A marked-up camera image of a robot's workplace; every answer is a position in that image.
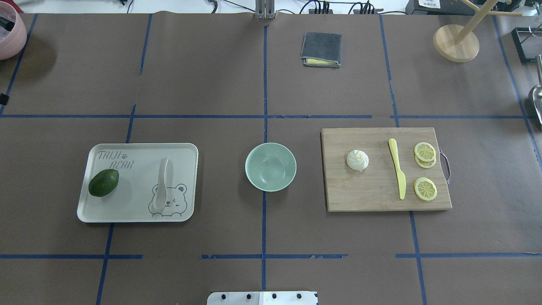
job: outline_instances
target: plastic knife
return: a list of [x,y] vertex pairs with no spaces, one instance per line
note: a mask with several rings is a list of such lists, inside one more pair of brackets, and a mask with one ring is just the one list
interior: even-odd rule
[[395,165],[395,173],[397,174],[397,184],[399,185],[399,199],[405,199],[405,191],[407,190],[407,179],[399,166],[399,152],[397,151],[397,141],[394,138],[388,140],[390,146],[391,157]]

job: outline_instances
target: lemon slice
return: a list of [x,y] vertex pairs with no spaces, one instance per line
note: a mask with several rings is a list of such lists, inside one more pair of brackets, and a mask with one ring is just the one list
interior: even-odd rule
[[424,162],[424,161],[418,159],[417,157],[414,157],[414,159],[416,160],[416,163],[418,163],[418,165],[423,167],[423,168],[431,168],[431,167],[435,166],[435,164],[437,163],[436,158],[434,158],[433,161],[430,161],[430,162]]
[[427,142],[419,142],[414,147],[414,154],[420,161],[431,162],[436,157],[435,148]]
[[437,197],[437,187],[431,181],[431,179],[426,177],[421,177],[414,181],[414,192],[422,200],[433,200]]

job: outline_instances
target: white dumpling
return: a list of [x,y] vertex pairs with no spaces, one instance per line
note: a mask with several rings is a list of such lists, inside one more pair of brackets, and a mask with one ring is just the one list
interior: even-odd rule
[[369,166],[369,156],[361,150],[352,150],[346,157],[346,164],[353,170],[364,170]]

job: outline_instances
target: ceramic bowl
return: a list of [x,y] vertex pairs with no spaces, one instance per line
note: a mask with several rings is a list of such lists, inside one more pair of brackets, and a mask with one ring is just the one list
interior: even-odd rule
[[244,171],[256,188],[276,192],[294,180],[297,164],[292,152],[284,145],[263,143],[248,154]]

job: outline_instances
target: folded cloth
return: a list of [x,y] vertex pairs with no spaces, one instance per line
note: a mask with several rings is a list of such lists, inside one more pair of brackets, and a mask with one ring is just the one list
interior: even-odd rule
[[301,58],[306,66],[340,67],[340,34],[306,32],[301,47]]

